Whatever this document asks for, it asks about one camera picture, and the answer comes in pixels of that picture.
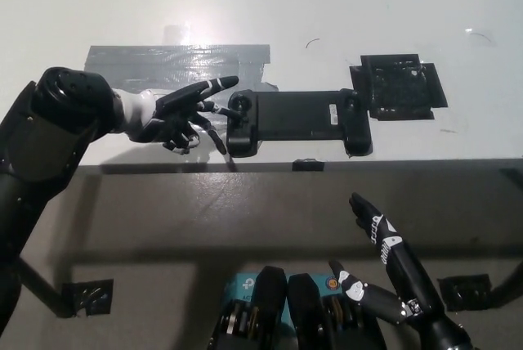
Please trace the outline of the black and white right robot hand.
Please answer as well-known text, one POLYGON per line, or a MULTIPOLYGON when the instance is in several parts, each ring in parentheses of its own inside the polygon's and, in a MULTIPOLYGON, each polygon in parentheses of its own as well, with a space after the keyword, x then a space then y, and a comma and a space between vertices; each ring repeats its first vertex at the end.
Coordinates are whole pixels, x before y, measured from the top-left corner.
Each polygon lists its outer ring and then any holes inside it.
POLYGON ((394 292, 350 273, 337 260, 329 266, 349 301, 393 325, 430 325, 445 318, 445 308, 425 268, 391 220, 363 196, 349 199, 356 224, 378 252, 394 292))

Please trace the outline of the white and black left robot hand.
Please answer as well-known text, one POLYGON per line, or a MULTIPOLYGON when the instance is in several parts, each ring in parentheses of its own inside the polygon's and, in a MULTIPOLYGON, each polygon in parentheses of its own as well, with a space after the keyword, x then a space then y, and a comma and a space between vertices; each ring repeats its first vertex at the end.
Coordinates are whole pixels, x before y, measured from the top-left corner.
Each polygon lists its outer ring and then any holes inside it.
POLYGON ((204 113, 241 119, 236 110, 218 105, 209 98, 239 83, 237 76, 225 76, 192 83, 175 92, 162 94, 144 90, 138 94, 115 89, 114 133, 124 133, 136 143, 160 143, 179 155, 187 155, 200 143, 194 126, 202 128, 217 150, 226 154, 226 145, 204 113))

